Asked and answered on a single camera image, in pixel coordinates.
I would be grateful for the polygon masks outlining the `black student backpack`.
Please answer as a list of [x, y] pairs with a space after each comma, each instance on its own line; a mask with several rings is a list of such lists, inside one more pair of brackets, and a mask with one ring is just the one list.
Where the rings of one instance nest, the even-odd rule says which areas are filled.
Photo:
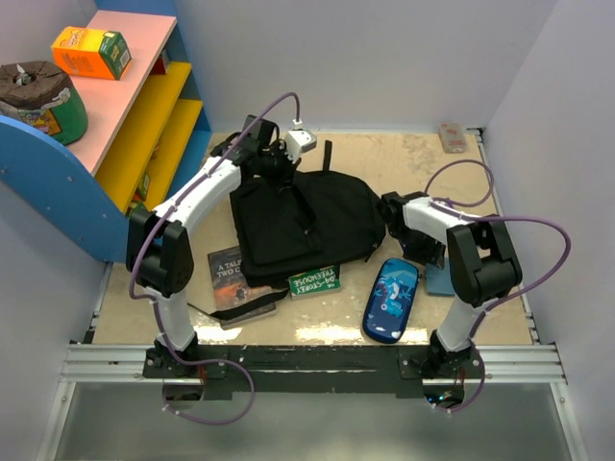
[[295, 275], [370, 258], [385, 236], [378, 199], [363, 180], [329, 167], [296, 170], [290, 185], [247, 180], [230, 201], [248, 285], [271, 287], [278, 302]]

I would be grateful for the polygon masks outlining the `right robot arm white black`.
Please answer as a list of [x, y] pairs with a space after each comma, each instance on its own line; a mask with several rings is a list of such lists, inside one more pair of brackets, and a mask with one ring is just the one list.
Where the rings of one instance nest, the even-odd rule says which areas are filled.
[[425, 377], [451, 376], [471, 357], [488, 302], [503, 299], [522, 281], [508, 230], [497, 215], [467, 214], [424, 192], [386, 193], [377, 211], [405, 259], [440, 269], [449, 262], [455, 296], [418, 366]]

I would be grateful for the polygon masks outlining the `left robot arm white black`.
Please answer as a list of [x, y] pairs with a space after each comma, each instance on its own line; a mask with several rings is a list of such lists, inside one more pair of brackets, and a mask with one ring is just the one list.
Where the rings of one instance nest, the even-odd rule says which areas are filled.
[[186, 287], [194, 272], [193, 231], [218, 203], [253, 177], [288, 182], [304, 152], [316, 145], [301, 119], [285, 135], [261, 116], [247, 118], [207, 157], [198, 172], [153, 210], [129, 219], [126, 268], [128, 294], [146, 301], [158, 327], [146, 360], [175, 376], [191, 376], [210, 364], [199, 356], [198, 335], [189, 313]]

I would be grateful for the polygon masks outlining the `blue shark pencil case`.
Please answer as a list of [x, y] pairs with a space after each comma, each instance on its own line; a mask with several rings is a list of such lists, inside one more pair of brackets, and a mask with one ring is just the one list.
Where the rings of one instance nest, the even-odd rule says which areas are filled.
[[395, 344], [404, 334], [419, 284], [418, 268], [400, 258], [388, 258], [376, 275], [361, 322], [366, 336]]

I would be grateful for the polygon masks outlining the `green treehouse book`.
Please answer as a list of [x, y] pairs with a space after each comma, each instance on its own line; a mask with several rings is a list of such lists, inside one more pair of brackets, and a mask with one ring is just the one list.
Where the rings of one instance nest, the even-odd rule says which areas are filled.
[[288, 284], [293, 300], [334, 292], [341, 288], [340, 266], [330, 265], [303, 272], [289, 278]]

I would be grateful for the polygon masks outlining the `beige pink eraser box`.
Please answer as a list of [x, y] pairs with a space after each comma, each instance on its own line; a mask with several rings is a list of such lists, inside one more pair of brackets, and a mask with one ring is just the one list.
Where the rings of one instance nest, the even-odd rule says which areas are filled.
[[442, 149], [447, 154], [464, 153], [467, 148], [465, 132], [455, 122], [446, 122], [438, 126], [438, 135]]

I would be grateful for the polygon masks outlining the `dark tale book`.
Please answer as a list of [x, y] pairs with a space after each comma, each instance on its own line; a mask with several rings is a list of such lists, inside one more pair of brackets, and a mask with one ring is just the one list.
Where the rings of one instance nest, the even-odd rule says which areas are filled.
[[275, 291], [269, 286], [250, 287], [241, 271], [238, 246], [208, 254], [215, 308], [210, 316], [223, 329], [275, 315]]

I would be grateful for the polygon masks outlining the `blue shelf unit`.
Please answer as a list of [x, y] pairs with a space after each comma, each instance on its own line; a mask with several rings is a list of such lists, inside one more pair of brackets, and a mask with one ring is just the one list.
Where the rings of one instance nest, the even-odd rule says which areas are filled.
[[153, 207], [196, 172], [211, 130], [173, 1], [5, 1], [1, 64], [54, 63], [66, 27], [116, 31], [133, 60], [123, 77], [70, 76], [88, 119], [68, 145], [1, 114], [1, 216], [43, 249], [55, 232], [92, 258], [126, 257], [126, 212], [144, 173]]

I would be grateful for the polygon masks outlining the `green box on shelf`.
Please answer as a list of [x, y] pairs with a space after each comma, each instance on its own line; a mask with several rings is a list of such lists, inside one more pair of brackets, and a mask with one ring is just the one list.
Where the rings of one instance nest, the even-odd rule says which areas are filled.
[[130, 217], [135, 211], [147, 210], [147, 207], [143, 202], [131, 202], [128, 206], [126, 216]]
[[150, 177], [147, 173], [144, 173], [142, 177], [139, 179], [138, 184], [135, 188], [134, 200], [144, 202], [147, 199], [148, 190], [150, 184]]

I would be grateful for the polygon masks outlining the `orange green crayon box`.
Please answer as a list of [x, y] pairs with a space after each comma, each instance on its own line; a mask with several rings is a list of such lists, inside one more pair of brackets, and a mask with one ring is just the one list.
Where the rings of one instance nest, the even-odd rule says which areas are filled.
[[120, 80], [133, 57], [116, 31], [66, 27], [51, 45], [55, 65], [71, 76]]

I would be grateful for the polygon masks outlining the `brown green toy stump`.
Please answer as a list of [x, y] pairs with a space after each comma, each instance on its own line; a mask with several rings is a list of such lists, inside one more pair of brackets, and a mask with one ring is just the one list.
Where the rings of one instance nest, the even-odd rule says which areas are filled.
[[1, 114], [63, 145], [81, 139], [88, 127], [85, 104], [70, 76], [50, 61], [1, 66]]

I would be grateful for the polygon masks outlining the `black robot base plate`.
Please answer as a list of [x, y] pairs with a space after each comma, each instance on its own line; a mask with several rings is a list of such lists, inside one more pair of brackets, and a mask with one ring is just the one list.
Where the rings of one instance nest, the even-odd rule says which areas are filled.
[[470, 379], [482, 379], [480, 354], [434, 377], [418, 363], [428, 346], [205, 346], [178, 362], [161, 346], [146, 351], [142, 374], [164, 381], [177, 395], [193, 382], [191, 399], [230, 400], [236, 393], [393, 395], [435, 400], [438, 386], [451, 384], [454, 395]]

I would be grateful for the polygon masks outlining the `aluminium rail frame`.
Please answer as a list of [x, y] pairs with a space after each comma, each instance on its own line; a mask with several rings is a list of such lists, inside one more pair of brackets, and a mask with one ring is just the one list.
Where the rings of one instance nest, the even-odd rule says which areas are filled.
[[193, 379], [147, 377], [155, 331], [150, 308], [128, 295], [129, 274], [106, 270], [91, 335], [68, 351], [40, 456], [44, 460], [582, 460], [586, 456], [555, 346], [538, 338], [527, 300], [515, 296], [482, 322], [478, 357], [466, 366], [472, 403], [430, 409], [409, 359], [428, 343], [449, 302], [417, 295], [402, 340], [378, 345], [359, 329], [382, 261], [343, 272], [342, 290], [284, 301], [276, 316], [223, 330], [208, 319], [210, 284], [194, 286], [190, 313], [208, 352], [239, 362], [248, 377], [217, 364], [201, 401], [183, 411], [234, 413], [250, 389], [254, 406], [231, 425], [170, 416], [162, 390], [192, 392]]

